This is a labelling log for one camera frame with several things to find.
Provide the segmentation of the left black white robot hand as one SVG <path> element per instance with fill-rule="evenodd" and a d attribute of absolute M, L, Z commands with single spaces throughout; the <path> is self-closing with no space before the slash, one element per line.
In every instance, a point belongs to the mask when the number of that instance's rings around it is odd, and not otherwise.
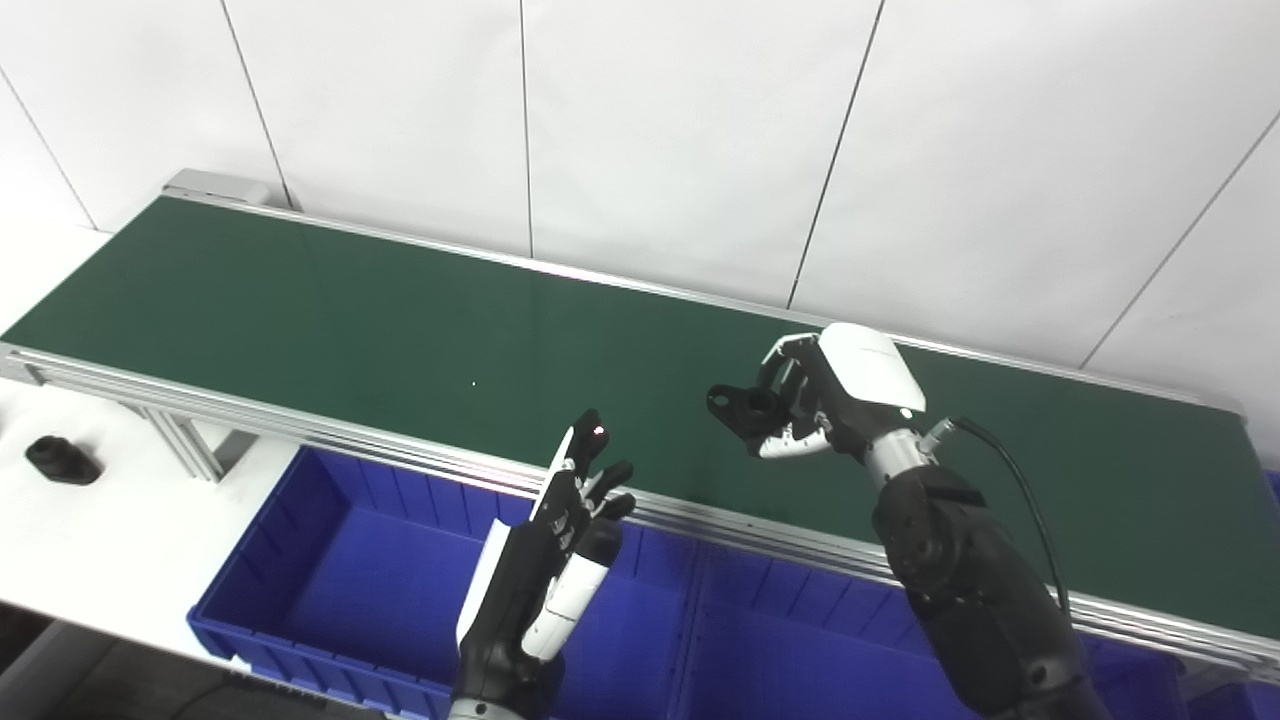
<path fill-rule="evenodd" d="M 452 719 L 547 719 L 564 679 L 563 650 L 620 556 L 620 493 L 632 465 L 591 464 L 609 443 L 598 410 L 564 433 L 525 521 L 494 521 L 454 630 Z"/>

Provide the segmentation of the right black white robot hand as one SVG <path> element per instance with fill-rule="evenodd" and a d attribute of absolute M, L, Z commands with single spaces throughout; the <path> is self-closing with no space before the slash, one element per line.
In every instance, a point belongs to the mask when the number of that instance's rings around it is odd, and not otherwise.
<path fill-rule="evenodd" d="M 748 445 L 759 459 L 829 448 L 867 465 L 874 442 L 905 429 L 905 411 L 927 409 L 897 345 L 852 323 L 778 338 L 762 361 L 756 384 L 774 391 L 783 409 L 780 425 Z"/>

